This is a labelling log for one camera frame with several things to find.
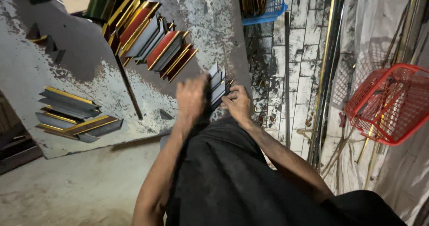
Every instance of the concrete floor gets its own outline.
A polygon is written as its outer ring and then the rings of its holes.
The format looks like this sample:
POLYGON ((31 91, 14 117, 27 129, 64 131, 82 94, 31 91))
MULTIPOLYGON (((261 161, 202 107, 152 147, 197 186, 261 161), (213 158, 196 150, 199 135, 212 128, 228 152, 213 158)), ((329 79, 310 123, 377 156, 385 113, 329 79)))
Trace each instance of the concrete floor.
POLYGON ((2 226, 130 225, 159 138, 46 160, 0 176, 2 226))

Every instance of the metal rod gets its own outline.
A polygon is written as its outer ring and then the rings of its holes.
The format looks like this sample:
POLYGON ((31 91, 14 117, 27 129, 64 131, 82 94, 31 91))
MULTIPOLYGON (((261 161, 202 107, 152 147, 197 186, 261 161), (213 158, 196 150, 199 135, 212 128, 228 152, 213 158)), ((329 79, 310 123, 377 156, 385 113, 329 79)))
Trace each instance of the metal rod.
POLYGON ((290 108, 289 108, 289 33, 290 33, 290 29, 289 29, 289 12, 285 12, 284 13, 284 33, 285 33, 285 49, 286 49, 286 68, 285 68, 285 88, 284 88, 284 92, 285 92, 285 105, 286 105, 286 148, 290 148, 290 108))
POLYGON ((307 162, 310 163, 312 166, 316 166, 314 164, 315 160, 315 153, 316 153, 316 145, 317 141, 320 138, 320 119, 321 119, 321 104, 322 104, 322 93, 325 91, 327 85, 324 83, 326 80, 325 78, 325 70, 329 70, 327 66, 332 66, 332 56, 333 51, 330 50, 332 46, 335 46, 333 44, 336 40, 334 40, 333 34, 335 34, 335 31, 338 27, 336 27, 339 23, 339 14, 338 10, 341 8, 339 6, 340 0, 331 0, 331 7, 330 7, 330 16, 328 21, 328 28, 326 31, 326 42, 325 42, 325 50, 324 50, 324 57, 322 61, 322 68, 320 70, 320 78, 319 78, 319 89, 318 89, 318 96, 316 99, 316 108, 314 110, 314 125, 313 125, 313 133, 311 135, 311 145, 308 149, 308 158, 307 162))

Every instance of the dark stain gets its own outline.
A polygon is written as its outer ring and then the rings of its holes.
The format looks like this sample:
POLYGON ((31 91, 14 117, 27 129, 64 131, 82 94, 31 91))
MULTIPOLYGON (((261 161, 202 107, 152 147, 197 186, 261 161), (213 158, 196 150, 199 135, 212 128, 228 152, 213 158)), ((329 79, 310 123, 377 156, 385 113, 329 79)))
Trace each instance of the dark stain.
POLYGON ((99 26, 70 16, 54 2, 34 6, 27 0, 13 1, 17 17, 25 27, 37 23, 41 34, 51 35, 57 48, 66 50, 60 64, 49 63, 56 78, 69 74, 78 82, 93 81, 102 58, 106 58, 110 66, 117 66, 109 45, 99 36, 99 26))
POLYGON ((207 14, 208 8, 207 8, 207 2, 204 2, 204 15, 207 14))

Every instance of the gold metal rod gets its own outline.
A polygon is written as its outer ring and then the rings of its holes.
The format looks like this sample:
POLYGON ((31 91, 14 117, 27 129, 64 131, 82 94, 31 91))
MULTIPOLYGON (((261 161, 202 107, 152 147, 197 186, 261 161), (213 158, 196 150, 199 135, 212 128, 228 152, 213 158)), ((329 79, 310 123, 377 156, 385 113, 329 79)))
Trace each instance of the gold metal rod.
POLYGON ((46 90, 49 90, 49 91, 51 91, 51 92, 57 93, 57 94, 59 94, 59 95, 64 95, 64 96, 67 96, 67 97, 70 97, 70 98, 74 98, 74 99, 76 99, 76 100, 79 100, 79 101, 82 101, 82 102, 85 102, 85 103, 93 104, 93 103, 92 103, 92 101, 91 101, 91 100, 89 100, 89 99, 82 98, 82 97, 78 97, 78 96, 76 96, 76 95, 72 95, 72 94, 69 94, 69 93, 67 93, 67 92, 64 92, 64 91, 61 91, 61 90, 55 89, 55 88, 51 88, 51 87, 46 86, 46 87, 45 87, 45 89, 46 89, 46 90))
MULTIPOLYGON (((320 96, 322 94, 322 82, 323 82, 323 76, 324 76, 324 70, 326 67, 326 61, 327 61, 327 57, 328 57, 328 45, 330 42, 330 34, 331 34, 331 28, 332 28, 332 21, 333 21, 333 13, 334 13, 334 5, 335 5, 335 0, 331 0, 331 8, 329 11, 329 20, 328 20, 328 27, 326 29, 326 41, 325 41, 325 49, 324 49, 324 55, 323 55, 323 60, 322 60, 322 67, 320 68, 320 75, 319 75, 319 90, 318 90, 318 96, 316 99, 316 108, 314 109, 314 116, 317 116, 318 111, 319 111, 319 102, 320 102, 320 96)), ((313 133, 311 134, 311 141, 314 141, 314 135, 315 132, 317 130, 317 126, 313 126, 313 133)), ((310 153, 308 153, 308 158, 307 158, 307 162, 310 162, 311 156, 310 153)))

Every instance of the paint-splattered surface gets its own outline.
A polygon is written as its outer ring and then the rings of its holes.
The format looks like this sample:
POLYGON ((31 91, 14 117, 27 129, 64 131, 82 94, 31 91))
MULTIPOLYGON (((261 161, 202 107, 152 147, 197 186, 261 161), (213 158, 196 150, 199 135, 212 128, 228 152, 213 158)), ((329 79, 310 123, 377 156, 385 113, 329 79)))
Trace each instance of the paint-splattered surface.
MULTIPOLYGON (((220 0, 158 1, 163 4, 161 13, 169 20, 174 19, 177 29, 190 31, 188 42, 200 48, 200 52, 172 84, 154 79, 153 73, 135 64, 127 66, 126 72, 143 114, 143 120, 138 120, 99 26, 68 15, 64 7, 54 1, 32 6, 24 0, 0 0, 0 89, 47 158, 164 133, 174 120, 162 120, 159 109, 172 116, 177 114, 175 83, 209 69, 216 61, 227 69, 228 77, 250 87, 242 24, 236 20, 239 11, 231 5, 238 0, 224 0, 229 4, 221 4, 220 0), (27 28, 35 22, 42 34, 53 37, 58 49, 66 50, 61 64, 55 65, 43 47, 25 39, 27 28), (102 115, 123 118, 122 129, 87 144, 34 128, 38 124, 34 113, 44 106, 37 102, 42 98, 38 94, 45 86, 93 100, 102 106, 102 115)), ((223 113, 216 111, 212 118, 222 116, 223 113)))

